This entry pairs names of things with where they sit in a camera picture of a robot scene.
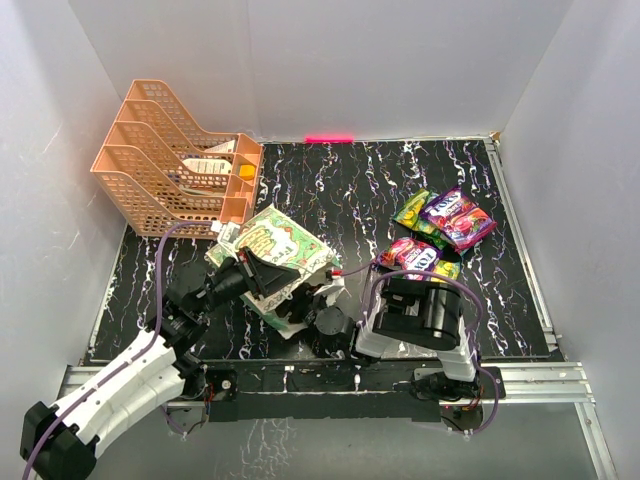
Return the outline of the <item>green paper gift bag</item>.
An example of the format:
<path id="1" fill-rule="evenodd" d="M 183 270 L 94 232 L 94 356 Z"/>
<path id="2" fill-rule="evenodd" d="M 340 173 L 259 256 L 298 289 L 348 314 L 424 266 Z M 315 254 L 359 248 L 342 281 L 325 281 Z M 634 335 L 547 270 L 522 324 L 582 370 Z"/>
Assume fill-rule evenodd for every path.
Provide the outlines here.
<path id="1" fill-rule="evenodd" d="M 325 272 L 339 267 L 336 252 L 272 205 L 241 226 L 234 247 L 234 257 L 241 248 L 248 247 L 263 260 L 299 271 L 299 280 L 274 295 L 259 299 L 246 293 L 240 299 L 285 339 L 305 329 L 306 327 L 288 324 L 290 300 L 305 285 L 312 295 L 315 294 L 325 281 Z M 206 260 L 215 268 L 227 257 L 232 256 L 217 244 L 205 254 Z"/>

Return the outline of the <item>red candy bag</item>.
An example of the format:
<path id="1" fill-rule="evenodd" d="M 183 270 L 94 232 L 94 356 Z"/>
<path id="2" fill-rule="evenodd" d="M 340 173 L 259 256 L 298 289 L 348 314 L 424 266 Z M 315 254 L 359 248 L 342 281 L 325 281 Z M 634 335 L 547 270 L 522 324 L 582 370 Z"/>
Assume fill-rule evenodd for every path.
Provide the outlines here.
<path id="1" fill-rule="evenodd" d="M 429 243 L 411 237 L 393 242 L 375 258 L 375 264 L 387 269 L 433 271 L 442 251 Z"/>

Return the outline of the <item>green spring tea candy bag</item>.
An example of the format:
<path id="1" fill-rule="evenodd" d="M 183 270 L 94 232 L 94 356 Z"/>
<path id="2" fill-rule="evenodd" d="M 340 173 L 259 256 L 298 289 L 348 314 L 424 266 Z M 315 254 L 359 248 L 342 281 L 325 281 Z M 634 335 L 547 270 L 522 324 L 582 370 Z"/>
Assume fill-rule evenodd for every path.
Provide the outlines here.
<path id="1" fill-rule="evenodd" d="M 422 208 L 437 197 L 438 194 L 433 191 L 426 189 L 418 190 L 405 202 L 395 214 L 393 220 L 423 236 L 440 238 L 440 230 L 420 214 Z"/>

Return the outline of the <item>green Fox's candy bag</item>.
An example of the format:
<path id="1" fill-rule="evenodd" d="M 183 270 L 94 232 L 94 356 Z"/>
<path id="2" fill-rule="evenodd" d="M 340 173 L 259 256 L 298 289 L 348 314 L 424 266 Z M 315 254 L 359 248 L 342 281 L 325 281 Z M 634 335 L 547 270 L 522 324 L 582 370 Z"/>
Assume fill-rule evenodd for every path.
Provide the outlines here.
<path id="1" fill-rule="evenodd" d="M 432 243 L 440 250 L 449 249 L 455 253 L 458 252 L 457 247 L 442 232 L 434 231 L 429 235 Z"/>

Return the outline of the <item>purple Fox's berries candy bag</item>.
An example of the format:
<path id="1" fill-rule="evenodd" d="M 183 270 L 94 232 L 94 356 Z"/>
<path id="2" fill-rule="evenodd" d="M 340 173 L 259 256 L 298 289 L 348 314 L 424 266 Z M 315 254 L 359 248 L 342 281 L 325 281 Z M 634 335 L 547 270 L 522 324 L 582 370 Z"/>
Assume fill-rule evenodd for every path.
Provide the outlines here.
<path id="1" fill-rule="evenodd" d="M 474 247 L 497 226 L 459 186 L 426 202 L 420 217 L 434 225 L 458 253 Z"/>

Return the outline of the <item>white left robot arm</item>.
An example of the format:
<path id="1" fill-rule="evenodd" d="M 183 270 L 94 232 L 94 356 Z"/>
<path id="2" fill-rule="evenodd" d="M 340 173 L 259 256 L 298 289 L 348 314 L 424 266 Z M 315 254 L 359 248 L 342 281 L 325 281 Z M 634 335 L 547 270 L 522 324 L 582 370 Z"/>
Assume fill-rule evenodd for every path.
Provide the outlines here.
<path id="1" fill-rule="evenodd" d="M 179 270 L 156 291 L 157 314 L 106 367 L 52 405 L 25 414 L 20 455 L 23 475 L 85 479 L 128 429 L 168 401 L 194 399 L 207 376 L 190 355 L 208 325 L 203 316 L 246 293 L 264 299 L 300 280 L 294 265 L 276 265 L 243 247 L 213 273 L 201 264 Z"/>

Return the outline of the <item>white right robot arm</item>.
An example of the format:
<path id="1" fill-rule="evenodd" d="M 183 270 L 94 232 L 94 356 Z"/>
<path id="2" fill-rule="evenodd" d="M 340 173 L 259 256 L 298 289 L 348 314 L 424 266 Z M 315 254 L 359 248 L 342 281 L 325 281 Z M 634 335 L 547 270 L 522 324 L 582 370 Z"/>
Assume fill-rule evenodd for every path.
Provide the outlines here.
<path id="1" fill-rule="evenodd" d="M 384 274 L 371 286 L 358 321 L 307 283 L 285 306 L 292 323 L 310 331 L 318 356 L 370 365 L 392 343 L 402 342 L 434 352 L 440 362 L 436 372 L 414 376 L 421 396 L 476 401 L 484 392 L 472 335 L 483 316 L 482 302 L 456 280 L 416 270 Z"/>

